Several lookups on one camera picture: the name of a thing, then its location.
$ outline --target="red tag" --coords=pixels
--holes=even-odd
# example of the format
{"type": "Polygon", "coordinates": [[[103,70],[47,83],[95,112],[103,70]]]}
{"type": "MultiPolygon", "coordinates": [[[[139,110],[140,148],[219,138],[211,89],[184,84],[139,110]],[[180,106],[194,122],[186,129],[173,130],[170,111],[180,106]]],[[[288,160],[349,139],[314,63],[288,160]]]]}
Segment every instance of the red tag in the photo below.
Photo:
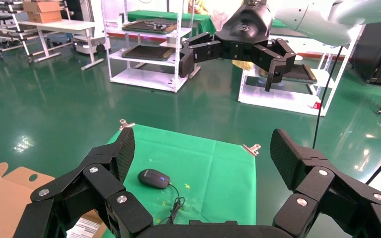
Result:
{"type": "Polygon", "coordinates": [[[321,107],[320,102],[315,102],[315,105],[313,106],[314,109],[318,109],[321,107]]]}

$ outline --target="paper label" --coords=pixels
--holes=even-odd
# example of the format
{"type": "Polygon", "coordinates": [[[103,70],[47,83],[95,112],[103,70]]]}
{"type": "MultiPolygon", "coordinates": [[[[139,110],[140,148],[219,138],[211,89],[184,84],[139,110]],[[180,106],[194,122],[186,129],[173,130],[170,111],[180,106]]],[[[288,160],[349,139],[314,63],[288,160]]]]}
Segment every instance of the paper label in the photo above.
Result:
{"type": "Polygon", "coordinates": [[[75,226],[66,232],[67,238],[93,238],[100,224],[80,218],[75,226]]]}

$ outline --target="metal clip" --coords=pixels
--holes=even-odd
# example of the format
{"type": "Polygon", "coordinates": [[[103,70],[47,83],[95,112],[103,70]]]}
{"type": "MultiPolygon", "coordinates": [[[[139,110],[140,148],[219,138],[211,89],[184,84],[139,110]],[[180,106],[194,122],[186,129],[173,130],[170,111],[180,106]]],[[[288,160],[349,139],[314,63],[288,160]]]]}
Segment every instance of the metal clip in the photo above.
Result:
{"type": "Polygon", "coordinates": [[[259,152],[257,151],[258,149],[260,149],[260,145],[259,144],[255,144],[254,146],[252,146],[251,148],[249,148],[247,145],[243,145],[243,148],[249,152],[251,155],[253,156],[256,156],[259,154],[259,152]]]}
{"type": "Polygon", "coordinates": [[[119,122],[121,123],[119,130],[122,130],[125,127],[133,127],[135,125],[135,123],[128,124],[125,119],[121,119],[119,122]]]}

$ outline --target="green table cover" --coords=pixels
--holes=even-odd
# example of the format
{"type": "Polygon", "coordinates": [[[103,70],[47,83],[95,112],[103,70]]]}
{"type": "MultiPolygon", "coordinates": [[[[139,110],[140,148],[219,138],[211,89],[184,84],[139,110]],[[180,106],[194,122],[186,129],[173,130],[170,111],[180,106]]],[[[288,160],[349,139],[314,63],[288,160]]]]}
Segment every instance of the green table cover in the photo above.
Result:
{"type": "MultiPolygon", "coordinates": [[[[185,197],[175,224],[189,220],[256,224],[255,160],[242,146],[142,125],[135,125],[133,131],[135,158],[125,187],[153,216],[154,225],[169,216],[177,195],[172,187],[159,190],[139,183],[137,175],[144,169],[168,175],[185,197]]],[[[107,230],[103,237],[113,235],[107,230]]]]}
{"type": "MultiPolygon", "coordinates": [[[[168,20],[177,20],[177,13],[174,12],[162,12],[162,11],[129,11],[127,12],[127,17],[129,21],[136,21],[139,19],[149,19],[149,18],[162,18],[168,20]]],[[[182,16],[182,21],[190,21],[191,14],[184,13],[182,16]]],[[[216,29],[214,24],[212,23],[211,17],[207,15],[194,14],[193,15],[194,22],[198,22],[198,32],[196,29],[193,29],[192,35],[195,36],[202,32],[210,32],[214,34],[216,29]]]]}
{"type": "Polygon", "coordinates": [[[274,19],[272,21],[272,28],[287,28],[287,27],[281,21],[274,19]]]}

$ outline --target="black cabinet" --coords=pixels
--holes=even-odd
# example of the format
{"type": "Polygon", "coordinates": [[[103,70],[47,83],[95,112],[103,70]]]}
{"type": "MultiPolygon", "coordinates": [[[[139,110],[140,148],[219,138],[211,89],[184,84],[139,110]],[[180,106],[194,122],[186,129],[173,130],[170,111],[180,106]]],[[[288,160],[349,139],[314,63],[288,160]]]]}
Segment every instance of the black cabinet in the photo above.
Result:
{"type": "Polygon", "coordinates": [[[367,83],[381,85],[381,23],[366,25],[351,63],[367,83]]]}

